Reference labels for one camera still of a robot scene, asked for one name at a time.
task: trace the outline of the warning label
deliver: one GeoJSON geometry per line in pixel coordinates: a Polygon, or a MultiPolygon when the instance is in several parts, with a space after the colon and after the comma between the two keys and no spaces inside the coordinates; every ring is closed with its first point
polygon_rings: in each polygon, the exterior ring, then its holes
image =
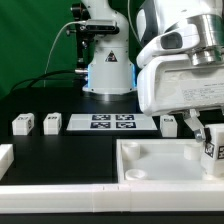
{"type": "Polygon", "coordinates": [[[117,58],[113,51],[111,51],[110,54],[108,55],[106,62],[117,62],[117,58]]]}

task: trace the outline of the green backdrop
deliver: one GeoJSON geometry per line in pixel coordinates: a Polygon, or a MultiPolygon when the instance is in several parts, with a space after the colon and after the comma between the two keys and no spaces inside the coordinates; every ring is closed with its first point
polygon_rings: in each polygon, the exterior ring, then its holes
{"type": "MultiPolygon", "coordinates": [[[[70,7],[78,0],[1,0],[0,1],[0,98],[11,87],[44,73],[48,54],[61,27],[73,21],[70,7]]],[[[131,1],[133,22],[143,0],[131,1]]],[[[112,8],[127,16],[127,0],[110,0],[112,8]]],[[[130,59],[140,51],[130,31],[130,59]]],[[[54,50],[49,71],[75,68],[75,36],[65,33],[54,50]]],[[[60,85],[71,85],[71,82],[60,85]]]]}

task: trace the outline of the black cable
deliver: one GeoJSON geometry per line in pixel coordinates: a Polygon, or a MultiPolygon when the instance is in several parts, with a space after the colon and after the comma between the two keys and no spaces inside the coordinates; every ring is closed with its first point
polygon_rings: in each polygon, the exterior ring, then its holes
{"type": "Polygon", "coordinates": [[[12,92],[17,86],[25,83],[25,82],[30,82],[30,81],[33,81],[33,82],[38,82],[38,81],[61,81],[61,80],[80,80],[80,79],[83,79],[83,78],[57,78],[57,79],[52,79],[52,78],[33,78],[33,79],[25,79],[21,82],[18,82],[16,83],[10,90],[10,92],[12,92]]]}
{"type": "MultiPolygon", "coordinates": [[[[49,77],[49,76],[53,76],[53,75],[58,75],[58,74],[66,74],[66,73],[72,73],[72,74],[75,74],[75,71],[74,70],[59,70],[59,71],[54,71],[54,72],[48,72],[48,73],[45,73],[41,76],[38,77],[38,79],[40,78],[46,78],[46,77],[49,77]]],[[[31,88],[35,83],[37,83],[39,80],[33,80],[33,82],[31,82],[27,88],[31,88]]]]}

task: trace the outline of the cable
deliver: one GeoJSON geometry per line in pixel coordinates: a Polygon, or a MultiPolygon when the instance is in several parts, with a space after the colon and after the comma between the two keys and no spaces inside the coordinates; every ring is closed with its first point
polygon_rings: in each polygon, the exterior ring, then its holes
{"type": "MultiPolygon", "coordinates": [[[[72,74],[75,74],[75,71],[74,70],[59,70],[59,71],[54,71],[54,72],[48,72],[48,73],[45,73],[41,76],[39,76],[37,79],[43,79],[43,78],[46,78],[46,77],[49,77],[49,76],[53,76],[53,75],[58,75],[58,74],[65,74],[65,73],[72,73],[72,74]]],[[[38,82],[38,80],[33,80],[33,82],[31,82],[27,88],[31,88],[36,82],[38,82]]]]}
{"type": "Polygon", "coordinates": [[[52,79],[52,78],[33,78],[33,79],[25,79],[21,82],[18,82],[16,83],[10,90],[10,92],[14,91],[15,88],[25,82],[30,82],[30,81],[35,81],[35,82],[38,82],[38,81],[61,81],[61,80],[81,80],[82,78],[57,78],[57,79],[52,79]]]}
{"type": "Polygon", "coordinates": [[[58,32],[58,34],[57,34],[57,36],[56,36],[56,38],[55,38],[55,40],[54,40],[54,42],[53,42],[52,47],[51,47],[51,50],[50,50],[50,53],[49,53],[49,56],[48,56],[47,65],[46,65],[44,74],[47,73],[47,70],[48,70],[48,67],[49,67],[49,64],[50,64],[50,60],[51,60],[51,55],[52,55],[53,50],[54,50],[54,48],[55,48],[55,45],[56,45],[56,43],[57,43],[59,37],[61,36],[61,33],[64,31],[64,29],[65,29],[67,26],[70,26],[70,25],[73,25],[73,24],[80,24],[80,25],[83,25],[83,24],[85,24],[85,23],[86,23],[86,21],[75,21],[75,22],[70,22],[70,23],[65,24],[65,25],[60,29],[60,31],[58,32]]]}
{"type": "Polygon", "coordinates": [[[138,35],[137,33],[135,32],[135,29],[134,29],[134,26],[133,26],[133,23],[132,23],[132,20],[131,20],[131,7],[130,7],[130,0],[128,0],[128,19],[129,19],[129,23],[130,23],[130,26],[131,26],[131,29],[132,29],[132,32],[137,40],[137,42],[139,43],[139,45],[141,46],[141,43],[139,41],[139,38],[138,38],[138,35]]]}

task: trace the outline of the black table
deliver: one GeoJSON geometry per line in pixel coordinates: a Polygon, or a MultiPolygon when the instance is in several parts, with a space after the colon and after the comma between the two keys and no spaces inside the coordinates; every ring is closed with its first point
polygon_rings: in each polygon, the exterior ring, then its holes
{"type": "MultiPolygon", "coordinates": [[[[14,144],[15,161],[1,185],[117,183],[116,140],[161,138],[159,131],[66,131],[71,114],[140,113],[136,98],[101,102],[85,98],[75,88],[26,88],[13,91],[0,101],[0,143],[14,144]],[[63,117],[58,136],[43,135],[48,113],[63,117]],[[13,136],[11,122],[21,113],[35,115],[29,136],[13,136]]],[[[193,134],[176,116],[178,138],[193,134]]],[[[222,122],[220,111],[203,112],[204,123],[222,122]]],[[[1,215],[1,223],[220,223],[223,213],[102,213],[1,215]]]]}

